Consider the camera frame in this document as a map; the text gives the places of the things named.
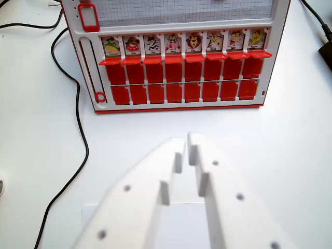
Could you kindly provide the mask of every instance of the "white desk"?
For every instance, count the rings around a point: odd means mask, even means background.
[[[330,0],[309,1],[332,27]],[[13,0],[0,23],[55,23],[60,7]],[[68,35],[56,56],[81,83],[80,114],[88,162],[52,207],[40,248],[69,248],[81,229],[81,208],[156,145],[189,131],[209,136],[304,249],[332,244],[332,72],[318,53],[323,32],[293,0],[264,107],[255,109],[96,115]],[[45,208],[84,158],[75,118],[76,86],[54,64],[54,31],[0,30],[0,248],[32,248]],[[174,202],[200,202],[187,162],[176,178]]]

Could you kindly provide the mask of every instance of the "black power cord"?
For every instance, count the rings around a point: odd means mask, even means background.
[[[84,142],[84,146],[85,146],[85,149],[86,149],[86,154],[85,154],[85,157],[84,157],[84,160],[81,164],[81,166],[78,168],[78,170],[75,172],[75,174],[72,176],[72,178],[70,178],[70,180],[66,183],[66,185],[64,185],[64,187],[60,190],[60,192],[51,200],[51,202],[48,204],[47,208],[46,208],[46,211],[45,211],[45,214],[44,214],[44,218],[43,218],[43,221],[41,223],[41,227],[40,227],[40,231],[39,231],[39,234],[38,234],[38,238],[37,238],[37,241],[36,241],[36,245],[35,245],[35,249],[38,249],[38,246],[39,246],[39,243],[40,243],[40,240],[42,238],[42,235],[43,235],[43,230],[44,230],[44,226],[45,226],[45,223],[46,223],[46,219],[47,219],[47,215],[48,215],[48,212],[52,206],[52,204],[57,200],[57,198],[66,190],[66,188],[72,183],[72,181],[76,178],[76,176],[79,174],[79,172],[83,169],[85,163],[87,162],[88,160],[88,157],[89,157],[89,146],[88,146],[88,142],[85,138],[85,135],[84,135],[84,131],[83,131],[83,128],[82,128],[82,124],[81,124],[81,120],[79,118],[79,109],[78,109],[78,103],[79,103],[79,92],[80,92],[80,85],[78,83],[78,81],[73,78],[72,76],[70,76],[58,63],[55,55],[54,55],[54,47],[56,45],[56,43],[58,42],[59,38],[68,30],[68,28],[65,28],[63,31],[61,31],[61,33],[56,37],[56,39],[54,40],[54,42],[52,43],[52,46],[51,46],[51,54],[52,54],[52,58],[54,60],[54,62],[56,63],[56,65],[58,66],[58,68],[60,69],[61,72],[63,72],[69,79],[73,80],[75,83],[76,83],[76,86],[77,86],[77,92],[76,92],[76,102],[75,102],[75,109],[76,109],[76,119],[77,119],[77,123],[78,123],[78,127],[79,127],[79,131],[81,133],[81,136],[82,136],[82,139],[83,139],[83,142]]]
[[[302,3],[307,7],[308,10],[310,10],[311,13],[319,20],[319,22],[322,25],[322,29],[325,33],[326,38],[329,42],[332,42],[332,32],[330,28],[327,26],[327,24],[322,20],[322,18],[317,14],[317,12],[307,3],[306,0],[301,0]]]
[[[8,23],[8,24],[0,25],[0,29],[3,29],[5,27],[12,27],[12,26],[33,27],[35,29],[54,29],[56,26],[58,26],[58,24],[61,20],[61,16],[62,16],[62,9],[60,10],[57,22],[51,26],[39,26],[39,25],[26,24],[26,23]]]
[[[4,0],[3,2],[0,3],[0,8],[5,4],[7,3],[9,0]],[[53,29],[55,27],[58,26],[60,20],[61,20],[61,16],[62,16],[62,9],[60,10],[60,13],[59,13],[59,17],[58,17],[58,20],[57,22],[54,24],[54,25],[51,25],[51,26],[40,26],[40,25],[33,25],[33,24],[26,24],[26,23],[9,23],[9,24],[4,24],[4,25],[0,25],[0,29],[3,29],[3,28],[6,28],[6,27],[11,27],[11,26],[24,26],[24,27],[33,27],[33,28],[36,28],[36,29]],[[67,189],[67,187],[72,183],[72,181],[76,178],[76,176],[79,174],[79,172],[83,169],[84,165],[86,164],[87,160],[88,160],[88,157],[89,157],[89,146],[88,146],[88,142],[85,138],[85,135],[84,135],[84,131],[83,131],[83,128],[82,128],[82,124],[81,124],[81,121],[80,121],[80,118],[79,118],[79,93],[80,93],[80,85],[78,83],[78,81],[73,78],[72,76],[70,76],[58,63],[55,55],[54,55],[54,47],[57,43],[57,41],[59,40],[59,38],[68,30],[68,28],[65,28],[57,37],[56,39],[54,40],[54,42],[52,43],[52,46],[51,46],[51,54],[52,54],[52,58],[54,60],[54,62],[56,63],[57,67],[60,69],[60,71],[62,71],[69,79],[73,80],[75,83],[76,83],[76,86],[77,86],[77,91],[76,91],[76,102],[75,102],[75,109],[76,109],[76,120],[77,120],[77,124],[78,124],[78,127],[79,127],[79,131],[81,133],[81,136],[82,136],[82,139],[83,139],[83,142],[84,142],[84,146],[85,146],[85,149],[86,149],[86,154],[85,154],[85,157],[84,157],[84,160],[81,164],[81,166],[78,168],[78,170],[75,172],[75,174],[70,178],[70,180],[64,185],[64,187],[60,190],[60,192],[50,201],[50,203],[48,204],[46,210],[45,210],[45,213],[44,213],[44,217],[43,217],[43,221],[41,223],[41,226],[40,226],[40,230],[39,230],[39,234],[38,234],[38,237],[37,237],[37,241],[36,241],[36,244],[35,244],[35,249],[38,249],[38,246],[39,246],[39,243],[40,243],[40,240],[42,239],[42,235],[43,235],[43,231],[44,231],[44,227],[45,227],[45,223],[46,223],[46,219],[47,219],[47,215],[48,215],[48,212],[50,210],[50,208],[52,207],[53,203],[58,199],[58,197],[63,194],[65,192],[65,190]]]
[[[329,27],[327,26],[327,24],[325,22],[323,22],[322,18],[316,13],[316,11],[314,11],[314,9],[311,8],[311,6],[307,3],[307,1],[306,0],[301,0],[301,1],[311,11],[311,13],[313,13],[313,15],[319,20],[319,22],[322,25],[322,29],[325,33],[325,36],[326,36],[328,42],[326,44],[324,44],[318,50],[318,52],[321,54],[321,56],[325,60],[326,64],[332,71],[332,32],[329,29]]]

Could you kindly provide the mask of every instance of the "red border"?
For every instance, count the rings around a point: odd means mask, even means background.
[[[160,112],[166,110],[200,110],[200,109],[227,109],[227,108],[254,108],[259,105],[229,105],[229,106],[200,106],[200,107],[176,107],[176,108],[156,108],[156,109],[133,109],[133,110],[95,110],[97,114],[106,113],[141,113],[141,112]]]
[[[83,7],[92,7],[93,8],[96,26],[85,26],[83,15],[82,15],[82,10],[81,10]],[[78,8],[79,16],[81,17],[81,22],[82,22],[84,31],[85,32],[98,32],[100,30],[100,26],[99,26],[98,15],[97,15],[97,10],[95,9],[95,5],[94,4],[79,4],[77,6],[77,8]]]

